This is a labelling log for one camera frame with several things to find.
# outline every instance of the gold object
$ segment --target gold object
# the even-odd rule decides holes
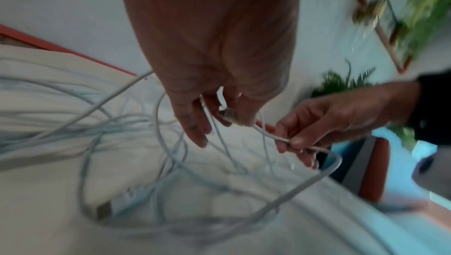
[[[387,0],[371,2],[364,8],[356,9],[352,16],[352,21],[354,24],[364,23],[368,25],[372,23],[373,26],[376,26],[381,20],[386,8]]]

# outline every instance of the hand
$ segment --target hand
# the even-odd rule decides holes
[[[303,149],[359,139],[388,122],[405,123],[420,90],[418,82],[389,83],[307,100],[277,122],[275,135],[290,139],[289,145],[276,141],[277,149],[296,153],[311,167],[314,154]]]
[[[293,55],[299,0],[124,0],[140,46],[176,118],[198,146],[217,117],[224,87],[238,122],[283,91]],[[218,118],[225,125],[229,123]]]

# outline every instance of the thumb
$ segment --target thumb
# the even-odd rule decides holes
[[[330,115],[326,114],[324,117],[293,136],[292,139],[290,139],[290,146],[295,149],[309,148],[335,129],[336,121]]]
[[[236,120],[241,125],[253,126],[255,116],[264,104],[266,104],[266,101],[253,100],[242,94],[236,101]]]

